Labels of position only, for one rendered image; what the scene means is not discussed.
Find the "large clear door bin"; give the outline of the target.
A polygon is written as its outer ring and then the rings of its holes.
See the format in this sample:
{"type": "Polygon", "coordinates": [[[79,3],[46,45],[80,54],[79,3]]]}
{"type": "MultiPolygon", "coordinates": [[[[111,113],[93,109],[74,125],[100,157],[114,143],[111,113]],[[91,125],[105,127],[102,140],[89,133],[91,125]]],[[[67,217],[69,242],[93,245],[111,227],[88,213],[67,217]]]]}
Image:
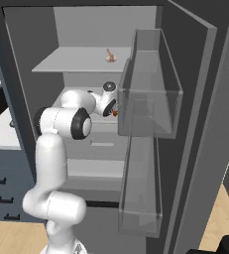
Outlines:
{"type": "Polygon", "coordinates": [[[118,134],[173,139],[182,95],[164,31],[136,30],[118,86],[118,134]]]}

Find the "dark blue drawer cabinet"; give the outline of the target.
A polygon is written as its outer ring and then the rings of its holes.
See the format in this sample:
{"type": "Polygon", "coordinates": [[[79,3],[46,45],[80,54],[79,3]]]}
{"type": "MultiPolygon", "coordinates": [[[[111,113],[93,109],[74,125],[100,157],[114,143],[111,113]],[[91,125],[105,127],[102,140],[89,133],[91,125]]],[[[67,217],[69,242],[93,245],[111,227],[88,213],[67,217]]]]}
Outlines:
{"type": "Polygon", "coordinates": [[[6,184],[0,185],[0,196],[3,198],[14,198],[13,203],[0,203],[0,221],[4,216],[18,215],[20,221],[42,223],[40,219],[24,212],[22,201],[25,193],[34,185],[34,180],[29,169],[25,155],[21,150],[0,150],[0,180],[6,178],[6,184]]]}

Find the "grey fridge drawer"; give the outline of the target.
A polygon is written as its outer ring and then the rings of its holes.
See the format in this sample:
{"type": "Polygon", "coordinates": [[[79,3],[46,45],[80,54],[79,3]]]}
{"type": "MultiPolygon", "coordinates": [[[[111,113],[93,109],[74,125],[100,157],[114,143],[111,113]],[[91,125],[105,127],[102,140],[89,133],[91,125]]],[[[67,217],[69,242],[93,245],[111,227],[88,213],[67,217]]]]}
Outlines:
{"type": "Polygon", "coordinates": [[[128,138],[117,133],[90,133],[84,140],[64,142],[69,159],[123,161],[128,138]]]}

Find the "narrow clear door bin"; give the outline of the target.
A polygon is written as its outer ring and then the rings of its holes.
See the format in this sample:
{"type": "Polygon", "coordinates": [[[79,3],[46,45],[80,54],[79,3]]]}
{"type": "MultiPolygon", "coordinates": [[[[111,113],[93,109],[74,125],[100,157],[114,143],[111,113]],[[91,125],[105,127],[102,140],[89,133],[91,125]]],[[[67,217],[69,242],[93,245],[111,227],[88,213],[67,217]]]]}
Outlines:
{"type": "Polygon", "coordinates": [[[163,220],[154,102],[135,100],[118,210],[120,233],[159,238],[163,220]]]}

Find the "grey fridge shelf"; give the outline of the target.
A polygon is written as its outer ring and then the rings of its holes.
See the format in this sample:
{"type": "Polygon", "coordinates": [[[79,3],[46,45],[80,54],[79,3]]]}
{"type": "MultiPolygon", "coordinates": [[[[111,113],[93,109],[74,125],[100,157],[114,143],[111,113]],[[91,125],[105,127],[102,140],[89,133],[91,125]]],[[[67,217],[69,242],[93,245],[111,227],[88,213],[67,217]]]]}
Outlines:
{"type": "Polygon", "coordinates": [[[106,47],[58,47],[32,72],[122,72],[131,48],[110,48],[110,53],[117,58],[115,63],[106,61],[106,47]]]}

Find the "dark grey fridge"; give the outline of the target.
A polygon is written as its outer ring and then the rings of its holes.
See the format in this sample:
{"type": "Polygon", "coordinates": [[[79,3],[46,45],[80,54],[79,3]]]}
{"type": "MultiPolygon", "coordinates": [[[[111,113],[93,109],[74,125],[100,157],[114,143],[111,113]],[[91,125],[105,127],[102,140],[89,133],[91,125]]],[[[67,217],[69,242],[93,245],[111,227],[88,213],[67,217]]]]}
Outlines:
{"type": "MultiPolygon", "coordinates": [[[[136,30],[161,29],[162,2],[150,0],[0,0],[0,70],[30,166],[36,175],[39,111],[59,107],[70,89],[102,93],[122,72],[32,72],[58,47],[130,47],[136,30]]],[[[117,133],[118,115],[90,115],[90,133],[117,133]]],[[[146,254],[151,237],[118,230],[123,161],[67,158],[63,192],[86,202],[72,230],[93,254],[146,254]]]]}

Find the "dark grey fridge door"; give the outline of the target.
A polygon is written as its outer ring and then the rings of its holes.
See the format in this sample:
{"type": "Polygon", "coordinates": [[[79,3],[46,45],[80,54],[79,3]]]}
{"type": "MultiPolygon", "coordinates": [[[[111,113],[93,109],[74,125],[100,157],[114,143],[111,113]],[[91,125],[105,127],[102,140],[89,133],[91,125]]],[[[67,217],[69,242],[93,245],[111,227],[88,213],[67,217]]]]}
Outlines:
{"type": "Polygon", "coordinates": [[[163,223],[146,254],[197,248],[229,163],[229,0],[167,0],[162,29],[183,90],[161,140],[163,223]]]}

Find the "beige garlic bulb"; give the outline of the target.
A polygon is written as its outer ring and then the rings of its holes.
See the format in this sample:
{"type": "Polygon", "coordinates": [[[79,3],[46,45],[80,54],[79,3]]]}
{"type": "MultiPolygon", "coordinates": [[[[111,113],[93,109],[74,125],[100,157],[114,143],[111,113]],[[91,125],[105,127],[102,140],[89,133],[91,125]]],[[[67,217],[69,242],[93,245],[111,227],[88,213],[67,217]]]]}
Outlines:
{"type": "Polygon", "coordinates": [[[110,52],[109,49],[107,49],[106,52],[107,52],[106,60],[109,63],[115,63],[117,61],[117,58],[110,52]]]}

